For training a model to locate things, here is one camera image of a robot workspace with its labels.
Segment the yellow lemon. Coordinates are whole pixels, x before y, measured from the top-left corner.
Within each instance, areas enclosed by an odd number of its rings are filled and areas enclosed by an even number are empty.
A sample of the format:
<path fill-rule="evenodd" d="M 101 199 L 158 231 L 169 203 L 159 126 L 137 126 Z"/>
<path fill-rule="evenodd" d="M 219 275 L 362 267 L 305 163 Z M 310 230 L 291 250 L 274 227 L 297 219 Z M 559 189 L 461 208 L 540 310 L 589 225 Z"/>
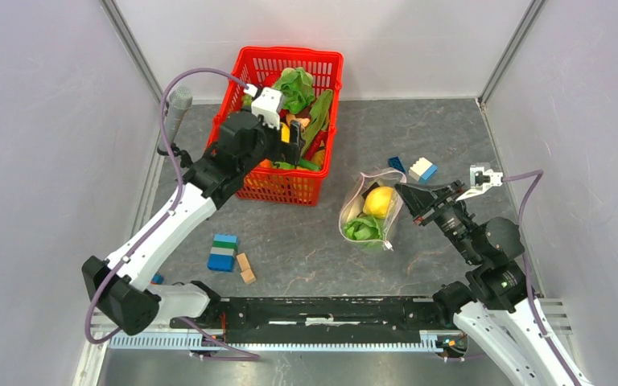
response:
<path fill-rule="evenodd" d="M 393 200 L 395 190 L 389 186 L 372 187 L 363 194 L 365 204 L 362 212 L 367 216 L 373 216 L 379 220 L 384 220 Z"/>

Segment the clear zip top bag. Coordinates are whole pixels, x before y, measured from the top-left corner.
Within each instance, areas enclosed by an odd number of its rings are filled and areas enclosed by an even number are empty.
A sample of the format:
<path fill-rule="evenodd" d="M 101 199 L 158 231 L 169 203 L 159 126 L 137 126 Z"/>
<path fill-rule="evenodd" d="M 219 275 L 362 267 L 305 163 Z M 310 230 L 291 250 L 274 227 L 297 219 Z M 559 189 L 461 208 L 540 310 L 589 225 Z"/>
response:
<path fill-rule="evenodd" d="M 394 168 L 360 172 L 345 197 L 338 231 L 351 245 L 364 251 L 391 251 L 403 201 L 395 186 L 406 176 Z"/>

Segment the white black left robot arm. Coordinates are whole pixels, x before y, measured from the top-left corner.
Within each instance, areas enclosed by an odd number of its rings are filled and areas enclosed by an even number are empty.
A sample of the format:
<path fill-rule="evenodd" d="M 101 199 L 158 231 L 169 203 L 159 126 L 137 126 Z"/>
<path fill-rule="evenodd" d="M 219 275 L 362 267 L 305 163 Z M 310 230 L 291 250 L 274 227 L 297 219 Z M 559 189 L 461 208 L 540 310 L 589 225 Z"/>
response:
<path fill-rule="evenodd" d="M 218 138 L 179 177 L 175 193 L 130 240 L 105 258 L 90 256 L 81 272 L 91 305 L 116 324 L 116 332 L 136 335 L 158 315 L 164 297 L 148 287 L 175 248 L 244 185 L 262 161 L 297 164 L 304 141 L 292 121 L 275 129 L 247 111 L 229 115 Z"/>

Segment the green romaine lettuce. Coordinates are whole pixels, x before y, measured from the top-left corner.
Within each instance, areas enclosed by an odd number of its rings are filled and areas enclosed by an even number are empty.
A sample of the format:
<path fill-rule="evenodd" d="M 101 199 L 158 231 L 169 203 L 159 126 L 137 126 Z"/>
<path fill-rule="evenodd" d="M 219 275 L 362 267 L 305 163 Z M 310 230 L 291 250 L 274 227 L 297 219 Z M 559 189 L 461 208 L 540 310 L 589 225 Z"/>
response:
<path fill-rule="evenodd" d="M 358 216 L 340 225 L 345 240 L 362 250 L 385 248 L 385 221 L 375 216 Z"/>

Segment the white radish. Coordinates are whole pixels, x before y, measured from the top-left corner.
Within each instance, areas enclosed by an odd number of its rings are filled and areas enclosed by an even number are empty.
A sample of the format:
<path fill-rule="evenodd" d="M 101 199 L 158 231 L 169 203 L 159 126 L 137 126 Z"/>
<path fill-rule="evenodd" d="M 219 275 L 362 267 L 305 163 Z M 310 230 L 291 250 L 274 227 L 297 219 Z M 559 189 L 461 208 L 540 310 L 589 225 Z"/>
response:
<path fill-rule="evenodd" d="M 354 199 L 352 199 L 342 211 L 342 221 L 344 223 L 348 223 L 349 221 L 357 218 L 362 213 L 364 204 L 365 199 L 361 195 L 358 195 Z"/>

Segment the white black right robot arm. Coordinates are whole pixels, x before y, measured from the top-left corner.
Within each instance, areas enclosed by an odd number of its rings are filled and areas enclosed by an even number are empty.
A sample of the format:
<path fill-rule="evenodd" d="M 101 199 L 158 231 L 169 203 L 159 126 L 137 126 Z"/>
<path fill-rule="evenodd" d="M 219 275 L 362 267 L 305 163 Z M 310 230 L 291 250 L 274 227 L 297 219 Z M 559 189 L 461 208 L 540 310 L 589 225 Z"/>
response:
<path fill-rule="evenodd" d="M 432 315 L 477 343 L 514 385 L 589 385 L 549 324 L 529 275 L 516 259 L 525 253 L 517 224 L 493 217 L 477 224 L 459 182 L 441 186 L 398 183 L 418 226 L 435 224 L 472 267 L 433 296 Z"/>

